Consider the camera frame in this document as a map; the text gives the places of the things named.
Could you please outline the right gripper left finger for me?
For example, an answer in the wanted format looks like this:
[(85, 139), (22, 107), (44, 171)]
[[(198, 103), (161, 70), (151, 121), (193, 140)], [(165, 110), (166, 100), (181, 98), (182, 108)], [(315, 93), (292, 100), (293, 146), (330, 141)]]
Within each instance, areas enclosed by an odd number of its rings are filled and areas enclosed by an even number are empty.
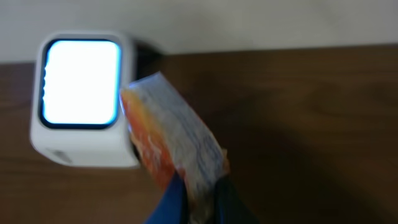
[(187, 224), (188, 199), (184, 181), (174, 173), (159, 204), (145, 224)]

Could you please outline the small orange snack pack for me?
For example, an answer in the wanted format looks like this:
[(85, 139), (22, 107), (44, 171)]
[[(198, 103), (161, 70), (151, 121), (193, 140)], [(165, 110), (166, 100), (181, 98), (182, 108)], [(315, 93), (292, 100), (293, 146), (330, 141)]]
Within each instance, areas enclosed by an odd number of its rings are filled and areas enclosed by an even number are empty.
[(179, 175), (188, 222), (210, 221), (216, 182), (228, 172), (213, 133), (161, 73), (132, 82), (120, 97), (130, 138), (152, 178), (166, 189)]

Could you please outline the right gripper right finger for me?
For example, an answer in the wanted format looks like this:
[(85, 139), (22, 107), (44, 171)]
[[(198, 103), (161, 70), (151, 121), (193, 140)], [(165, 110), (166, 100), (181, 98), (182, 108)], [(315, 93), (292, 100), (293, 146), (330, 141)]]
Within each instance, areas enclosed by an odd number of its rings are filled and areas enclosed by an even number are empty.
[(214, 200), (216, 224), (259, 224), (256, 216), (239, 198), (228, 175), (217, 181)]

